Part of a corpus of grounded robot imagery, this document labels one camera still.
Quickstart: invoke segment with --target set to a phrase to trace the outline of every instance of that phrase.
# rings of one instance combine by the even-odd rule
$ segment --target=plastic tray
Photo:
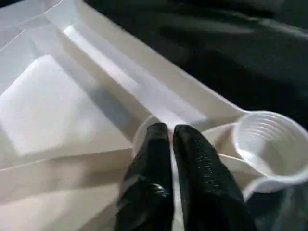
[[[80,0],[1,9],[0,73],[0,230],[95,230],[149,116],[205,131],[246,113]]]

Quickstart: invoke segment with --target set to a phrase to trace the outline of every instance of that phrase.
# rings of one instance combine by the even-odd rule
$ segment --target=plastic cup
[[[271,193],[308,179],[308,134],[295,121],[274,112],[250,112],[232,132],[238,155],[262,174],[244,190]]]

